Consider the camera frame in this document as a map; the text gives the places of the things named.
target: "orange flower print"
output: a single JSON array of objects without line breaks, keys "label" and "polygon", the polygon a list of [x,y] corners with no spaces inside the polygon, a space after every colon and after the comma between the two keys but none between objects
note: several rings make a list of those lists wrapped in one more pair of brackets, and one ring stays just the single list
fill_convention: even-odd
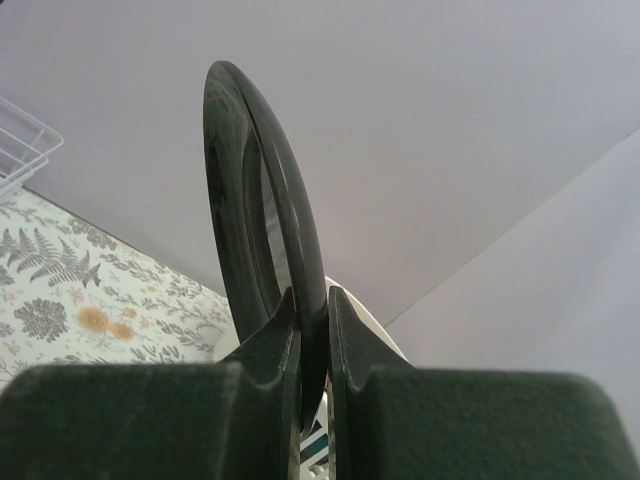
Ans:
[{"label": "orange flower print", "polygon": [[82,291],[77,288],[70,288],[69,295],[71,295],[74,305],[84,302],[84,293],[82,293]]},{"label": "orange flower print", "polygon": [[4,345],[11,355],[17,355],[20,352],[20,345],[16,345],[15,341],[11,343],[4,342]]},{"label": "orange flower print", "polygon": [[7,292],[3,296],[4,301],[7,303],[15,303],[20,299],[20,295],[17,292]]},{"label": "orange flower print", "polygon": [[101,333],[107,330],[109,319],[96,307],[84,307],[78,312],[78,323],[85,329]]},{"label": "orange flower print", "polygon": [[122,313],[124,313],[129,318],[136,318],[136,316],[138,315],[138,312],[136,312],[131,307],[125,308],[124,310],[122,310]]},{"label": "orange flower print", "polygon": [[118,340],[129,341],[133,338],[133,328],[126,323],[114,323],[110,327],[111,333]]}]

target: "patterned cloth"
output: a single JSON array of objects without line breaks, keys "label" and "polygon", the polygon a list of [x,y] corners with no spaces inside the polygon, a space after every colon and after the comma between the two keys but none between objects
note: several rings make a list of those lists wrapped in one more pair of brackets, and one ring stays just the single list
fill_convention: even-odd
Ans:
[{"label": "patterned cloth", "polygon": [[43,363],[208,362],[235,333],[226,298],[29,191],[0,232],[0,390]]}]

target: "white wall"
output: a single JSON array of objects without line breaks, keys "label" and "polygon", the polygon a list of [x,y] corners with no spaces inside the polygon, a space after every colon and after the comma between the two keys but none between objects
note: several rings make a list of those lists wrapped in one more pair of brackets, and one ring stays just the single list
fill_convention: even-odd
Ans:
[{"label": "white wall", "polygon": [[282,121],[327,274],[387,322],[640,125],[640,2],[11,0],[0,94],[65,145],[30,186],[222,289],[206,71]]},{"label": "white wall", "polygon": [[585,374],[640,447],[640,131],[388,331],[419,365]]}]

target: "white wire basket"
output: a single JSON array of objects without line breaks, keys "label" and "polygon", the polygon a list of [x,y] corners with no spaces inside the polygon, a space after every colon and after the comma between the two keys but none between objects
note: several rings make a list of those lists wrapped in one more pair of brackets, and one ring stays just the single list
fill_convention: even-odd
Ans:
[{"label": "white wire basket", "polygon": [[0,97],[0,202],[44,167],[63,142],[53,128]]}]

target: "white object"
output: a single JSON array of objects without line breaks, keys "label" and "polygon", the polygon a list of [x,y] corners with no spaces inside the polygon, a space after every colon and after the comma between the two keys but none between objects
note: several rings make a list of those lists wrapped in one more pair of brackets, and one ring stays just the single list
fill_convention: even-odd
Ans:
[{"label": "white object", "polygon": [[53,128],[0,97],[0,200],[44,167],[63,142]]},{"label": "white object", "polygon": [[[393,349],[398,355],[406,360],[404,354],[400,351],[396,343],[389,336],[387,331],[380,325],[380,323],[375,319],[375,317],[366,309],[362,303],[346,288],[340,285],[338,282],[326,277],[327,283],[327,292],[331,287],[340,287],[344,289],[351,305],[353,305],[353,309],[369,329],[375,333],[384,343],[386,343],[390,348]],[[223,334],[222,337],[216,343],[215,349],[213,351],[213,360],[215,362],[222,360],[224,357],[229,355],[233,350],[235,350],[240,345],[238,341],[238,335],[236,334],[235,328],[228,328]],[[306,440],[304,440],[300,444],[300,451],[303,452],[306,448],[313,445],[315,442],[324,441],[326,442],[326,447],[322,448],[311,457],[307,458],[300,464],[300,478],[302,480],[324,480],[329,478],[329,465],[323,463],[323,460],[329,456],[329,442],[326,441],[326,437],[329,434],[329,420],[327,415],[327,394],[325,393],[322,396],[322,402],[320,403],[320,408],[318,408],[318,413],[316,415],[316,421],[320,425],[320,428],[313,432]]]}]

